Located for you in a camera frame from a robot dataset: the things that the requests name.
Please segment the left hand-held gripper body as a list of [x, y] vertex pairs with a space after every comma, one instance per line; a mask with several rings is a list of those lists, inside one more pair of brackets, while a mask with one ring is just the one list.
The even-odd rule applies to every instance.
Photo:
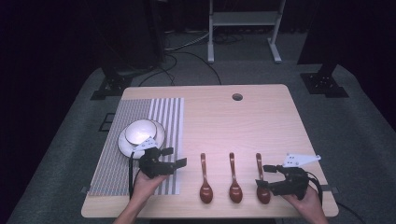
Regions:
[[149, 178], [159, 175], [172, 175], [175, 171], [174, 162], [160, 161], [161, 149], [152, 138], [137, 145], [132, 152], [132, 159], [138, 161], [138, 167]]

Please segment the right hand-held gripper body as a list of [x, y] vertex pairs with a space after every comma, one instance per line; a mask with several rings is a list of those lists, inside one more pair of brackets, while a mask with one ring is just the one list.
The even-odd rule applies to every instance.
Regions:
[[283, 164], [276, 166], [277, 171], [285, 176], [285, 179], [270, 183], [269, 190], [274, 195], [296, 195], [299, 200], [302, 200], [309, 183], [312, 182], [317, 187], [318, 196], [321, 197], [321, 186], [318, 179], [302, 168], [303, 165], [320, 159], [319, 155], [288, 153]]

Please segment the red-brown spoon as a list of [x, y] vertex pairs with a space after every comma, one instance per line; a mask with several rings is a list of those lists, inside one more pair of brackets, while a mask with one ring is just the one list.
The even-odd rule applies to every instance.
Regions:
[[200, 188], [200, 198], [203, 203], [211, 203], [213, 200], [213, 189], [207, 181], [205, 153], [201, 154], [201, 166], [203, 172], [203, 184]]
[[[262, 155], [260, 153], [256, 154], [256, 162], [258, 167], [259, 179], [263, 180]], [[258, 186], [256, 189], [256, 194], [258, 200], [263, 204], [268, 204], [271, 200], [271, 193], [268, 189], [264, 189]]]
[[229, 188], [229, 196], [230, 199], [234, 203], [241, 203], [243, 199], [243, 191], [241, 187], [239, 186], [237, 179], [236, 179], [236, 173], [235, 173], [235, 166], [234, 166], [234, 153], [231, 152], [229, 154], [229, 161], [230, 161], [230, 166], [231, 166], [231, 172], [232, 172], [232, 184]]

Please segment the person's left hand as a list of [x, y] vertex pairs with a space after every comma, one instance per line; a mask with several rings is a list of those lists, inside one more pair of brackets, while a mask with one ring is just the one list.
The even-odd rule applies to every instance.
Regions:
[[134, 192], [132, 198], [137, 201], [146, 201], [167, 178], [167, 175], [159, 175], [149, 178], [144, 173], [139, 172], [134, 180]]

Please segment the person's right hand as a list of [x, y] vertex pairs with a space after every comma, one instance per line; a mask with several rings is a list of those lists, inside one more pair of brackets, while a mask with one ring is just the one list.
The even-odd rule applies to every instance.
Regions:
[[299, 200], [296, 195], [283, 195], [282, 198], [290, 203], [309, 224], [311, 224], [310, 218], [314, 214], [323, 214], [325, 216], [318, 193], [310, 186], [307, 187], [306, 194], [302, 200]]

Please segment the white bowl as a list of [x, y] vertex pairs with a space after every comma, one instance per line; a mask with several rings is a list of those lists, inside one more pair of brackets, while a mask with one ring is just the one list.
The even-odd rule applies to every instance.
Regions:
[[[157, 133], [152, 138], [157, 142], [157, 148], [161, 148], [161, 146], [163, 145], [163, 142], [165, 140], [165, 129], [158, 121], [155, 121], [155, 120], [151, 120], [151, 121], [155, 124], [155, 126], [157, 128]], [[124, 128], [119, 135], [118, 147], [119, 147], [120, 152], [124, 156], [130, 158], [130, 157], [132, 157], [132, 152], [137, 145], [130, 144], [126, 140], [126, 138], [125, 138], [126, 128]]]
[[140, 119], [129, 124], [125, 130], [126, 140], [133, 145], [140, 145], [157, 133], [155, 124], [148, 119]]

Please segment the striped grey placemat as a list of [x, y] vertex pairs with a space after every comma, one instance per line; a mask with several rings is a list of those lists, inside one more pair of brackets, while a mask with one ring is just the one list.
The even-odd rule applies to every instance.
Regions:
[[172, 147], [174, 153], [161, 156], [160, 161], [183, 158], [183, 98], [121, 100], [92, 178], [90, 196], [129, 195], [129, 158], [121, 153], [119, 139], [132, 122], [140, 119], [157, 121], [164, 127], [164, 142], [159, 147]]

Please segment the black stand base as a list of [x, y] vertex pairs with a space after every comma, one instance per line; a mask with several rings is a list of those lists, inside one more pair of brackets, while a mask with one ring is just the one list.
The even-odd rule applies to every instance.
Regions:
[[98, 90], [94, 91], [92, 100], [105, 100], [107, 96], [122, 96], [125, 89], [132, 83], [131, 77], [115, 76], [105, 77]]
[[347, 98], [345, 89], [339, 86], [332, 76], [319, 73], [301, 73], [301, 78], [310, 94], [323, 94], [327, 98]]

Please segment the white metal stand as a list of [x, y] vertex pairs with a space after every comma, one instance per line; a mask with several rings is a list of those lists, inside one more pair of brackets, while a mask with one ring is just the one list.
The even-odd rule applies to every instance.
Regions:
[[280, 0], [277, 11], [215, 12], [213, 10], [213, 0], [209, 0], [207, 61], [209, 63], [213, 63], [215, 61], [213, 33], [216, 27], [272, 26], [272, 36], [267, 39], [268, 46], [273, 55], [274, 62], [282, 63], [282, 59], [276, 46], [276, 38], [286, 2], [287, 0]]

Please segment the floor socket frame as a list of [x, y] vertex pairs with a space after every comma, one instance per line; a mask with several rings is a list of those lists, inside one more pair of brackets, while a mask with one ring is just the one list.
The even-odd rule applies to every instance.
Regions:
[[114, 118], [114, 113], [106, 113], [102, 123], [100, 124], [99, 132], [109, 132]]

